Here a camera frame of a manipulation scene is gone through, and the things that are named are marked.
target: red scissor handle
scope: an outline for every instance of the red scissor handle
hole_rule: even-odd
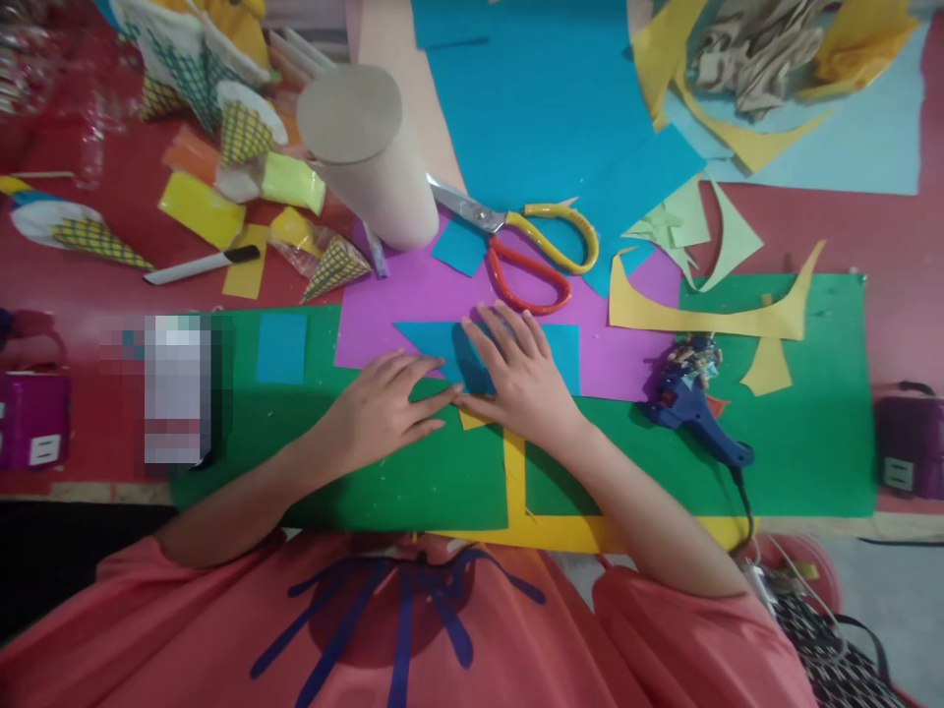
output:
[[[504,279],[500,259],[508,261],[520,267],[522,270],[527,270],[542,280],[554,285],[560,293],[557,301],[551,305],[532,305],[531,303],[526,303],[524,300],[521,300],[517,295],[512,293],[511,289],[508,287],[508,283]],[[570,296],[573,294],[570,290],[570,283],[563,275],[544,261],[535,261],[527,256],[522,256],[517,251],[513,251],[503,244],[498,236],[493,236],[489,240],[489,270],[492,273],[492,279],[495,281],[496,289],[499,291],[499,296],[515,310],[530,310],[532,315],[549,315],[550,313],[555,313],[570,302]]]

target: yellow scissor handle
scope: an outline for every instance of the yellow scissor handle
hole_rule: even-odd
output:
[[[583,240],[587,243],[587,260],[583,262],[583,265],[576,264],[561,253],[558,248],[548,241],[547,237],[541,233],[534,224],[524,218],[524,216],[562,218],[569,221],[576,227],[580,235],[583,236]],[[525,205],[524,216],[510,211],[505,223],[520,229],[529,239],[534,241],[537,247],[546,253],[548,258],[555,264],[572,272],[574,275],[583,275],[583,273],[587,272],[596,264],[597,257],[600,255],[600,239],[597,237],[596,229],[590,225],[590,222],[584,218],[582,213],[569,206],[542,204]]]

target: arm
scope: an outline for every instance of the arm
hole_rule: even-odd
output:
[[[293,503],[441,428],[444,422],[430,416],[455,399],[461,384],[414,403],[409,396],[418,380],[442,364],[384,354],[308,433],[158,530],[164,554],[186,567],[233,561],[271,533]],[[318,468],[313,459],[322,461]]]
[[[522,318],[503,302],[495,308],[497,312],[479,305],[495,342],[467,318],[463,325],[497,395],[493,400],[463,395],[456,404],[514,430],[566,467],[607,516],[644,575],[701,597],[747,592],[724,549],[580,413],[531,313]]]

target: hand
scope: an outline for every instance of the hand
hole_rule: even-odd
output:
[[[495,303],[495,310],[481,303],[478,307],[495,342],[468,318],[462,318],[462,327],[492,375],[496,396],[460,395],[455,404],[554,454],[579,439],[589,423],[567,390],[534,316],[525,311],[521,317],[502,301]]]
[[[410,402],[417,381],[442,359],[406,356],[402,350],[375,359],[297,442],[324,465],[330,480],[384,459],[445,425],[431,418],[455,400],[462,384]]]

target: cardboard tube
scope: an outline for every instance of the cardboard tube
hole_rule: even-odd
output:
[[[338,66],[308,85],[296,118],[312,168],[390,247],[412,251],[436,237],[436,202],[390,74]]]

